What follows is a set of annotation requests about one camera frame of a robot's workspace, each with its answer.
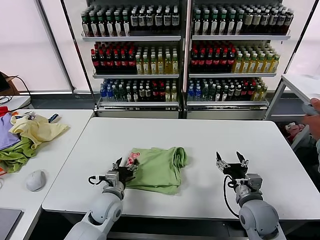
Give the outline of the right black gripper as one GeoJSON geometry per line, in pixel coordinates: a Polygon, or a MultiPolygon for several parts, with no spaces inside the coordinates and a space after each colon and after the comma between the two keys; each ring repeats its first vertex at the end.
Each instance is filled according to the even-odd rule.
{"type": "Polygon", "coordinates": [[[233,180],[245,179],[249,160],[238,151],[236,152],[236,155],[240,163],[226,163],[222,160],[220,154],[216,152],[216,166],[224,175],[230,176],[233,180]]]}

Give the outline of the person's hand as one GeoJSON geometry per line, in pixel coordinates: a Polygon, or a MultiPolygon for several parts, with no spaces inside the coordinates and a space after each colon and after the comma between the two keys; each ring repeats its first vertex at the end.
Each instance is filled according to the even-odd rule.
{"type": "Polygon", "coordinates": [[[305,125],[309,125],[311,135],[318,141],[320,139],[320,100],[318,98],[311,98],[310,104],[318,114],[306,114],[303,118],[303,122],[305,125]]]}

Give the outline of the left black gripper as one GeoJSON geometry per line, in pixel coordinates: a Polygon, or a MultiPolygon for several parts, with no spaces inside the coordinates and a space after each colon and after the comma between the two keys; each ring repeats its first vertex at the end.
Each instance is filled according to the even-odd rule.
{"type": "Polygon", "coordinates": [[[136,170],[138,169],[139,161],[137,158],[128,159],[127,160],[127,167],[126,167],[126,166],[120,166],[122,159],[123,158],[120,157],[112,164],[112,171],[118,172],[119,181],[123,185],[126,185],[127,182],[129,182],[135,178],[134,174],[135,174],[136,170]]]}

